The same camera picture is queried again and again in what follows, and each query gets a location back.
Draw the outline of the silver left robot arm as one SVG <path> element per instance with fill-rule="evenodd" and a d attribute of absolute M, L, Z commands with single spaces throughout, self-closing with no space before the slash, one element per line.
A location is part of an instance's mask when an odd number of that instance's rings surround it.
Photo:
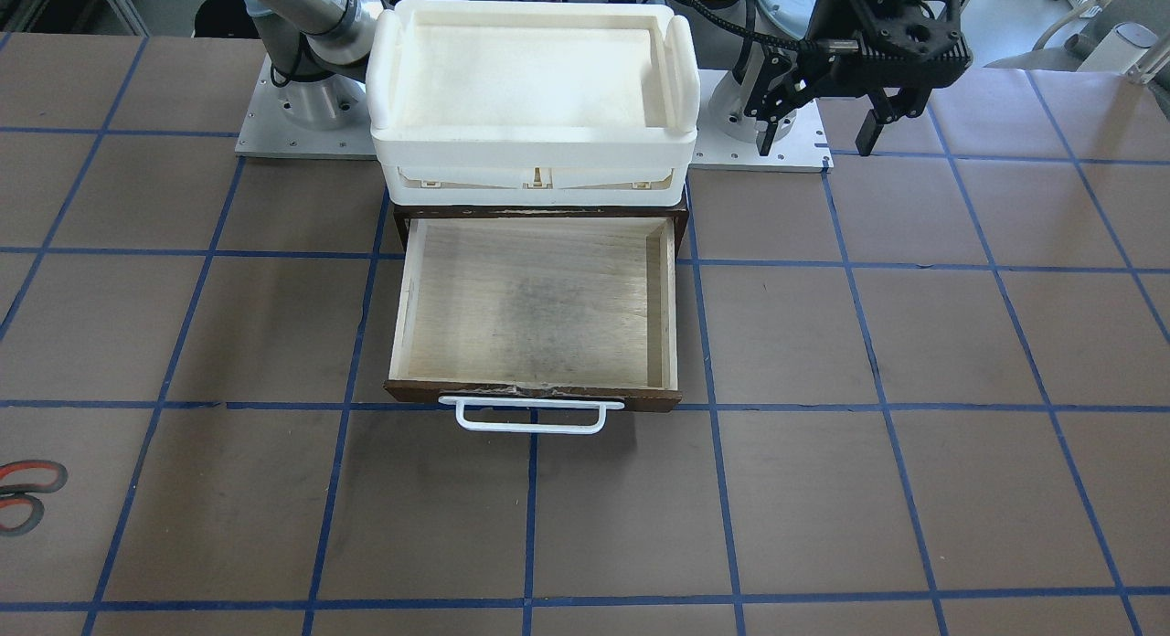
<path fill-rule="evenodd" d="M 973 61 L 961 30 L 969 0 L 814 0 L 797 34 L 766 32 L 760 0 L 665 1 L 739 40 L 720 90 L 735 136 L 763 155 L 782 125 L 818 98 L 869 99 L 856 151 L 870 154 L 886 125 L 921 116 L 932 91 L 951 87 Z"/>

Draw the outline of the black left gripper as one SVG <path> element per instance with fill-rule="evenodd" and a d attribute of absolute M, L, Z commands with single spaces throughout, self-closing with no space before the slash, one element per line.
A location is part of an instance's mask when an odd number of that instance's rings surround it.
<path fill-rule="evenodd" d="M 815 0 L 803 53 L 803 83 L 815 96 L 863 96 L 872 103 L 856 152 L 870 155 L 883 127 L 920 117 L 927 88 L 950 87 L 973 64 L 961 32 L 968 0 Z M 758 154 L 773 141 L 801 96 L 794 56 L 782 49 L 753 49 L 742 81 L 742 112 L 753 120 Z M 887 88 L 899 88 L 887 94 Z"/>

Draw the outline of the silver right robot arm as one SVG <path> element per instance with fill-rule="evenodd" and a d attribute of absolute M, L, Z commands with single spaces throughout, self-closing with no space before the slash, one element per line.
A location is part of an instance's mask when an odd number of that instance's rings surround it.
<path fill-rule="evenodd" d="M 288 119 L 311 131 L 355 122 L 385 0 L 243 0 Z"/>

